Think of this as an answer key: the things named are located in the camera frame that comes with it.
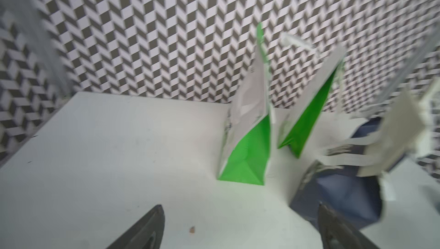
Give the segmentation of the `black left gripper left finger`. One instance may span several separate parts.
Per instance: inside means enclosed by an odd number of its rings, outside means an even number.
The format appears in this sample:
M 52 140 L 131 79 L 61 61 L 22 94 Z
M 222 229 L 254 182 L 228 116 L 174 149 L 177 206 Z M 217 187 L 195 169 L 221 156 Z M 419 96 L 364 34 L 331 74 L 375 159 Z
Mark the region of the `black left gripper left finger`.
M 108 249 L 159 249 L 165 231 L 165 212 L 161 204 L 154 206 Z

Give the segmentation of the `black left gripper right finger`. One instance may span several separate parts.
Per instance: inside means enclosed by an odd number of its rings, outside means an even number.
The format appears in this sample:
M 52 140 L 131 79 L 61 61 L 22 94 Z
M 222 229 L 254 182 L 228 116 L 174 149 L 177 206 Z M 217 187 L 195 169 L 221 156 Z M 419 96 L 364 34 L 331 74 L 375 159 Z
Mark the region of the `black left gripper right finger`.
M 324 249 L 379 249 L 337 212 L 320 203 L 318 226 Z

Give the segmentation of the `navy cream Cheerful bag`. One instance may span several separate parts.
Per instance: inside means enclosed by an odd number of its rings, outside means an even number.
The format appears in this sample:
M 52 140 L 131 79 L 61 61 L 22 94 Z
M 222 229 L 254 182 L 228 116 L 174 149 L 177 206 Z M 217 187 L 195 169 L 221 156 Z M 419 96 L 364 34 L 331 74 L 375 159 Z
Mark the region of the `navy cream Cheerful bag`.
M 289 207 L 313 226 L 318 225 L 320 203 L 335 210 L 343 218 L 361 229 L 380 221 L 386 202 L 394 200 L 388 174 L 409 154 L 402 156 L 390 171 L 380 175 L 359 177 L 361 166 L 354 164 L 353 145 L 365 145 L 358 141 L 378 130 L 383 116 L 375 117 L 360 125 L 352 136 L 339 144 L 325 148 L 306 170 Z
M 433 109 L 440 103 L 440 79 L 436 78 L 423 95 L 404 88 L 384 112 L 378 130 L 363 145 L 353 145 L 354 164 L 361 167 L 387 165 L 410 153 L 419 156 L 431 150 Z

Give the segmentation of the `green white bag front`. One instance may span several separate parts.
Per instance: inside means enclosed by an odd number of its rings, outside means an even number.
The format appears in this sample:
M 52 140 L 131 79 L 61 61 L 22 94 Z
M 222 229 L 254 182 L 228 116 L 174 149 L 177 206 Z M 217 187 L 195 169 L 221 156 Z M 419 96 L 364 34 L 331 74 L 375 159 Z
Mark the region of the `green white bag front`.
M 237 89 L 225 120 L 218 180 L 263 186 L 272 150 L 270 64 L 261 24 L 255 58 Z

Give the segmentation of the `green white bag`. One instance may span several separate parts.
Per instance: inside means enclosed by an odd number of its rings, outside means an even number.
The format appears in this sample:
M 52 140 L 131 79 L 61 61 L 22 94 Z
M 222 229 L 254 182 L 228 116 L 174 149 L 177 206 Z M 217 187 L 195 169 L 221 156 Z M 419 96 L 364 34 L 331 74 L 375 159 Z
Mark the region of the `green white bag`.
M 277 149 L 288 147 L 296 158 L 301 153 L 327 102 L 334 78 L 344 66 L 347 49 L 337 45 L 334 51 L 324 58 L 323 65 L 302 91 L 301 96 L 285 117 L 277 139 Z
M 263 186 L 272 150 L 270 64 L 261 24 L 255 58 L 237 89 L 225 120 L 218 180 Z

